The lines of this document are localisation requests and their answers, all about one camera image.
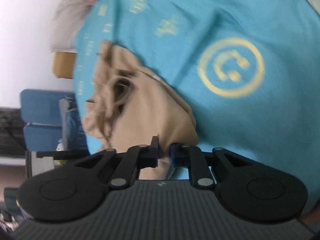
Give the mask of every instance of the ribbed gray panel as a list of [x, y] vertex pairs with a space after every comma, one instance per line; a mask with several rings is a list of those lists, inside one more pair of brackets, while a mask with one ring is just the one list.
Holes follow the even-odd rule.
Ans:
[[297, 220], [261, 225], [226, 211], [215, 194], [189, 181], [136, 181], [113, 191], [89, 216], [65, 224], [25, 221], [16, 240], [306, 240], [313, 234]]

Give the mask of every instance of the bed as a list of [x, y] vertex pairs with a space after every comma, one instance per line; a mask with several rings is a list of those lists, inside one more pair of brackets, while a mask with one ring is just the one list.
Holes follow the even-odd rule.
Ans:
[[[320, 17], [307, 0], [96, 0], [78, 54], [56, 52], [80, 115], [103, 40], [132, 51], [192, 107], [202, 150], [288, 172], [320, 197]], [[87, 136], [91, 153], [100, 148]], [[179, 178], [187, 178], [180, 171]]]

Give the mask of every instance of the white wall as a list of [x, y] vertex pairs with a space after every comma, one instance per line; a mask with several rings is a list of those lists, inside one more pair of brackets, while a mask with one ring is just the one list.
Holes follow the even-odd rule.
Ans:
[[26, 89], [71, 91], [52, 74], [52, 18], [60, 0], [0, 0], [0, 107], [20, 107]]

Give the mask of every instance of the brown floor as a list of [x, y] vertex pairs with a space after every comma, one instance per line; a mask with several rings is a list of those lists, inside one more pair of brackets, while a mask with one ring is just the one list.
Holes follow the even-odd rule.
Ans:
[[4, 201], [3, 191], [5, 187], [20, 187], [26, 180], [24, 166], [0, 165], [0, 201]]

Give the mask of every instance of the teal fabric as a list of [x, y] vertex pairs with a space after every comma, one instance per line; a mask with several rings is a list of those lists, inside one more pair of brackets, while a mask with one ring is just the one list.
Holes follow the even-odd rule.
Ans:
[[[132, 51], [192, 107], [203, 150], [297, 176], [320, 197], [320, 18], [306, 0], [98, 0], [76, 39], [80, 114], [102, 40]], [[91, 153], [100, 143], [87, 138]]]

